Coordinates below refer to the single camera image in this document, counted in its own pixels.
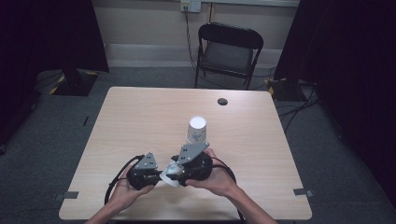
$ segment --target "table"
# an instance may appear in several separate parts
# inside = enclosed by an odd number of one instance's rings
[[[219,105],[225,98],[227,105]],[[224,91],[113,87],[64,199],[62,219],[89,219],[104,203],[108,183],[136,155],[152,152],[163,170],[186,143],[192,116],[206,118],[207,141],[235,173],[238,185],[275,219],[309,219],[312,212],[271,95]],[[235,207],[205,189],[161,181],[114,219],[230,220]]]

